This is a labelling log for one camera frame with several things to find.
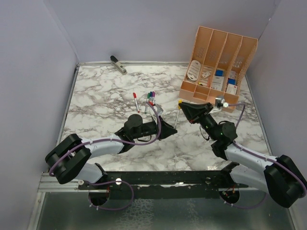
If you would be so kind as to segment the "white pen yellow ink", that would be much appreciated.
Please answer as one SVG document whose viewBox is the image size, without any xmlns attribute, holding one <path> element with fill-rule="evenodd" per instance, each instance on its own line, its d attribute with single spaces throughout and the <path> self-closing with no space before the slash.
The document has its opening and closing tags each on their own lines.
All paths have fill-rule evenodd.
<svg viewBox="0 0 307 230">
<path fill-rule="evenodd" d="M 179 113 L 180 113 L 180 103 L 182 103 L 182 100 L 178 101 L 178 107 L 177 107 L 177 115 L 176 115 L 176 119 L 175 119 L 175 123 L 174 123 L 174 129 L 177 129 L 177 123 L 178 123 L 178 119 L 179 119 Z"/>
</svg>

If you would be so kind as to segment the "white pen green ink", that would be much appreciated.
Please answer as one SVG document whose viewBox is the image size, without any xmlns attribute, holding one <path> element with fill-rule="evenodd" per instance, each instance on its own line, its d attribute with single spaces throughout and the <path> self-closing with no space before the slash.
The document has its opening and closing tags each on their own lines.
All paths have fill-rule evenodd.
<svg viewBox="0 0 307 230">
<path fill-rule="evenodd" d="M 149 102 L 149 99 L 146 98 L 145 110 L 144 110 L 145 114 L 147 114 L 147 111 L 148 111 L 148 102 Z"/>
</svg>

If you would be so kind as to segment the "white pen red ink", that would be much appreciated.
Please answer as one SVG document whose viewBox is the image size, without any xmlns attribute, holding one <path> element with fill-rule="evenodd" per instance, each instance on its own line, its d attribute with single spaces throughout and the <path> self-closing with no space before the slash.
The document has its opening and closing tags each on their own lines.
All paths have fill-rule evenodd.
<svg viewBox="0 0 307 230">
<path fill-rule="evenodd" d="M 134 102 L 135 102 L 137 113 L 140 113 L 140 109 L 139 109 L 139 106 L 138 106 L 137 98 L 136 99 L 134 98 Z"/>
</svg>

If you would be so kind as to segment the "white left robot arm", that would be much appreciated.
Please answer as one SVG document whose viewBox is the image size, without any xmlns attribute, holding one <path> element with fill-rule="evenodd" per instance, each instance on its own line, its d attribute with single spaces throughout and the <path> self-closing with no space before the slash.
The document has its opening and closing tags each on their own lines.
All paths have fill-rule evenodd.
<svg viewBox="0 0 307 230">
<path fill-rule="evenodd" d="M 136 139 L 156 136 L 162 140 L 177 133 L 177 130 L 165 122 L 162 117 L 158 121 L 144 123 L 140 115 L 128 117 L 124 126 L 114 135 L 102 139 L 82 139 L 77 134 L 68 135 L 46 157 L 50 174 L 60 184 L 73 179 L 89 181 L 95 189 L 105 186 L 107 173 L 98 163 L 88 163 L 90 158 L 120 154 L 129 151 L 137 143 Z"/>
</svg>

